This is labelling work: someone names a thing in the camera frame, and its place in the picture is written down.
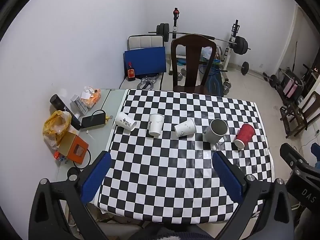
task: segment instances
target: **paper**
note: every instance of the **paper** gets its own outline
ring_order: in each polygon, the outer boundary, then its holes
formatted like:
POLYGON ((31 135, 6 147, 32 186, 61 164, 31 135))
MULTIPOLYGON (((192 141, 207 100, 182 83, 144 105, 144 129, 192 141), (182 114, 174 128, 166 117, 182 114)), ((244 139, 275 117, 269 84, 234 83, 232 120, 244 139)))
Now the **paper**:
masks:
POLYGON ((81 94, 82 99, 89 99, 91 96, 90 92, 83 91, 81 94))
POLYGON ((84 91, 81 94, 81 98, 83 99, 89 99, 90 97, 93 97, 94 90, 92 87, 84 87, 84 91))

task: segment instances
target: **orange box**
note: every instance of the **orange box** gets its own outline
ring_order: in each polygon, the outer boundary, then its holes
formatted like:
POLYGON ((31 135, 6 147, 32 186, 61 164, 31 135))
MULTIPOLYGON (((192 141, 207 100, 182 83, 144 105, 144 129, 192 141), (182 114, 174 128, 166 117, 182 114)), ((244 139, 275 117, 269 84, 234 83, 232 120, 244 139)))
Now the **orange box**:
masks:
POLYGON ((74 133, 67 132, 59 145, 58 152, 76 163, 82 164, 89 144, 74 133))

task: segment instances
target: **white wall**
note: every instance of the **white wall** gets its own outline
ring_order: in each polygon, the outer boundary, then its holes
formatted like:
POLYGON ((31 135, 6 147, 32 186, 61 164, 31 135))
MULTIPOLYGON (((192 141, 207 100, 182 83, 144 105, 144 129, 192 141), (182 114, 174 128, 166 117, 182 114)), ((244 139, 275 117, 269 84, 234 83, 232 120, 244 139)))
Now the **white wall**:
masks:
POLYGON ((119 88, 127 38, 145 27, 144 0, 30 0, 4 35, 0 205, 23 239, 36 187, 58 169, 42 138, 50 97, 119 88))
MULTIPOLYGON (((201 33, 229 39, 231 28, 239 20, 238 35, 251 48, 244 55, 233 55, 230 62, 248 61, 250 68, 273 74, 286 44, 295 10, 294 0, 147 0, 148 30, 160 23, 173 27, 173 10, 178 7, 178 31, 201 33)), ((222 48, 226 43, 216 41, 222 48)))
POLYGON ((320 46, 320 35, 309 17, 301 8, 298 8, 297 10, 297 17, 291 40, 280 64, 280 68, 285 69, 286 67, 290 67, 292 70, 296 42, 298 43, 294 73, 299 78, 302 78, 307 71, 303 64, 311 67, 316 58, 320 46))

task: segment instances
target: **plastic bag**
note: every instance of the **plastic bag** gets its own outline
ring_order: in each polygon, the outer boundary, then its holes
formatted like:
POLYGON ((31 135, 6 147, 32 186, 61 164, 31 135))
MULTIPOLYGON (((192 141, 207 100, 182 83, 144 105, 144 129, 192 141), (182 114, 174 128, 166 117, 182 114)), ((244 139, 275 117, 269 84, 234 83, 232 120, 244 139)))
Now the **plastic bag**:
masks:
POLYGON ((43 125, 42 135, 52 149, 57 150, 71 123, 71 114, 55 111, 43 125))
MULTIPOLYGON (((205 47, 205 48, 202 48, 202 50, 201 50, 202 57, 206 58, 207 60, 209 60, 211 53, 212 53, 211 47, 205 47)), ((219 54, 218 47, 217 47, 216 55, 214 56, 214 58, 220 60, 220 54, 219 54)))
POLYGON ((99 101, 101 97, 100 89, 93 89, 91 87, 84 87, 86 93, 90 93, 90 97, 88 99, 83 98, 81 96, 81 101, 85 104, 87 108, 92 108, 96 102, 99 101))

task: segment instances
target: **blue board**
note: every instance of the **blue board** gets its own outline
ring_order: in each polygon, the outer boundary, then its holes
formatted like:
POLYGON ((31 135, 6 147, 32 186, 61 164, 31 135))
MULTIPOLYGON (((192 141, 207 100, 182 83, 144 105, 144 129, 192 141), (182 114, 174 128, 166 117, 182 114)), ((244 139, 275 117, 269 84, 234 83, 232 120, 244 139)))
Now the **blue board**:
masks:
POLYGON ((128 50, 123 57, 124 69, 131 62, 136 76, 167 72, 164 47, 128 50))

